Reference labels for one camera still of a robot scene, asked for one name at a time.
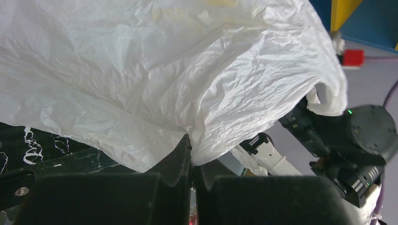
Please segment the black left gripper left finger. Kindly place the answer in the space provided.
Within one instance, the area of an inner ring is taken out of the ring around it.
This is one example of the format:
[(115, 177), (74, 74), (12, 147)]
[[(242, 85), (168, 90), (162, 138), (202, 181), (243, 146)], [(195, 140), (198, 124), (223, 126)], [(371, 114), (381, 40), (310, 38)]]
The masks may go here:
[(145, 173), (49, 176), (23, 201), (16, 225), (187, 225), (191, 145), (175, 149)]

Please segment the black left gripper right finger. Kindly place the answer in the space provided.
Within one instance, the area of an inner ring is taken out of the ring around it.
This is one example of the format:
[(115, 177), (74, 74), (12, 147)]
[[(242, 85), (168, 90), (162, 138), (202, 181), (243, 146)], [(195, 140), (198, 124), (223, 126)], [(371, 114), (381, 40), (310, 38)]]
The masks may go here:
[(234, 174), (218, 160), (194, 168), (201, 225), (355, 225), (324, 178)]

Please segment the white plastic grocery bag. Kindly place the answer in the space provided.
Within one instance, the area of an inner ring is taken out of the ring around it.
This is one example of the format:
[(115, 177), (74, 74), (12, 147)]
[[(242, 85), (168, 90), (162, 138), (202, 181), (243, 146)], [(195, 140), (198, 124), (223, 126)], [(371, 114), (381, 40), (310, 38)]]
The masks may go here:
[(3, 0), (0, 120), (146, 172), (184, 134), (203, 165), (303, 98), (347, 107), (347, 80), (307, 0)]

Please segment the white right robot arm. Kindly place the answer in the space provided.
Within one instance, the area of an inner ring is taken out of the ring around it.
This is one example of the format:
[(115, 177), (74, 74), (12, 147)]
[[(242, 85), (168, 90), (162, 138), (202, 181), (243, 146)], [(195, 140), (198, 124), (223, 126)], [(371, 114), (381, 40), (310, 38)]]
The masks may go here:
[(303, 98), (279, 123), (316, 161), (310, 168), (329, 179), (365, 225), (381, 225), (386, 165), (398, 151), (397, 127), (381, 105), (361, 105), (331, 117), (315, 114)]

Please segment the colourful wooden shelf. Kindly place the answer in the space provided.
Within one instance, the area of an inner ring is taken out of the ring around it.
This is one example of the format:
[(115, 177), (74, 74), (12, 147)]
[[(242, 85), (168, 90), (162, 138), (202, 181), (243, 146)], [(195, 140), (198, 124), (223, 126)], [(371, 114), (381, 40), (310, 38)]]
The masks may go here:
[(311, 0), (327, 31), (346, 40), (398, 52), (397, 0)]

